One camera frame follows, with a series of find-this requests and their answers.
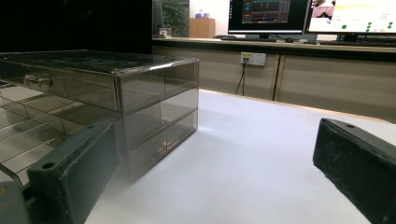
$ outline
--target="white table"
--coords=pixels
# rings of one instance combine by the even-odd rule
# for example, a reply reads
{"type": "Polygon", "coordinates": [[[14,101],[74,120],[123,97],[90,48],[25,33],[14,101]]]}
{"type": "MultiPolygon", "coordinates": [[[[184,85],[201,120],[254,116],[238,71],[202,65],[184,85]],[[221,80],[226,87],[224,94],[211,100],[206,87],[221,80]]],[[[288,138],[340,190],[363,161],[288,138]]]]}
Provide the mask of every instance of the white table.
{"type": "Polygon", "coordinates": [[[113,178],[86,223],[369,223],[313,165],[319,121],[396,145],[396,125],[200,91],[196,133],[132,185],[113,178]]]}

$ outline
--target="organizer top surface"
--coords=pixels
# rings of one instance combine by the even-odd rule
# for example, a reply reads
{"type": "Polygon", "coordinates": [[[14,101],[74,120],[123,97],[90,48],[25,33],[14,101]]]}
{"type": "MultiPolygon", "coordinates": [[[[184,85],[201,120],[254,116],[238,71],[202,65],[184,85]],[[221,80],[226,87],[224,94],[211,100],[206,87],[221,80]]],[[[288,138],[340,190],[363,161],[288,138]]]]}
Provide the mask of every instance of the organizer top surface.
{"type": "Polygon", "coordinates": [[[198,59],[83,49],[1,53],[0,61],[125,76],[183,63],[195,63],[198,59]]]}

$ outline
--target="power cord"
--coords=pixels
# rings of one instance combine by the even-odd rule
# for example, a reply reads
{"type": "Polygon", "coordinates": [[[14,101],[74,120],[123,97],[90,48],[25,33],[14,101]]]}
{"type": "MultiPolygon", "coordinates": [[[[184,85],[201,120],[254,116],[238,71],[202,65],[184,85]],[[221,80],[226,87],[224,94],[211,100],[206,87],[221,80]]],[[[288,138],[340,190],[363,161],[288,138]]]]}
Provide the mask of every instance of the power cord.
{"type": "Polygon", "coordinates": [[[239,86],[241,85],[242,82],[242,95],[245,95],[245,67],[248,63],[248,58],[244,58],[243,62],[243,69],[242,69],[242,76],[241,79],[239,79],[238,87],[236,88],[235,95],[238,94],[239,86]]]}

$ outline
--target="monitor screen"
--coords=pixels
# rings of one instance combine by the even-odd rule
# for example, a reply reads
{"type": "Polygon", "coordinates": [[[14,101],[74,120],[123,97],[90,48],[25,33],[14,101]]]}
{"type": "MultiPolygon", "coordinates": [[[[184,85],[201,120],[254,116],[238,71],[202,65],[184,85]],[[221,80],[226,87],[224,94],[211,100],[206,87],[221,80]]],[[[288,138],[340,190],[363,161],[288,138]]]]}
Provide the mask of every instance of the monitor screen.
{"type": "Polygon", "coordinates": [[[228,34],[300,35],[308,0],[230,0],[228,34]]]}
{"type": "Polygon", "coordinates": [[[310,0],[305,32],[327,35],[396,35],[389,0],[310,0]]]}

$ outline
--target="drawer handle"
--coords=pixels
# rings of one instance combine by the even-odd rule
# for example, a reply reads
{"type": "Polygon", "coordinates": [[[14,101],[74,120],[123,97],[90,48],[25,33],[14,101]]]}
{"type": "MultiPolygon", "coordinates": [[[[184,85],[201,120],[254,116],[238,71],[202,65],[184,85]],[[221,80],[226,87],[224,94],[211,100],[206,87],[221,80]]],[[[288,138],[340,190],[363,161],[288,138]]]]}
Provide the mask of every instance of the drawer handle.
{"type": "Polygon", "coordinates": [[[37,84],[39,88],[47,88],[52,86],[52,79],[47,76],[27,74],[23,78],[23,83],[25,85],[37,84]]]}

